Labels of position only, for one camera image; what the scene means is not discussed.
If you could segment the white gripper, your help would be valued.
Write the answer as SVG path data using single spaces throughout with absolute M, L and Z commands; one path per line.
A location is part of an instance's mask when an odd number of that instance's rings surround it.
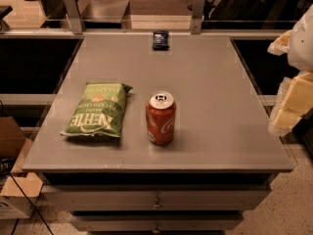
M 294 78 L 283 79 L 270 115 L 268 131 L 285 136 L 313 108 L 313 5 L 267 52 L 276 56 L 288 53 L 289 64 L 301 71 Z

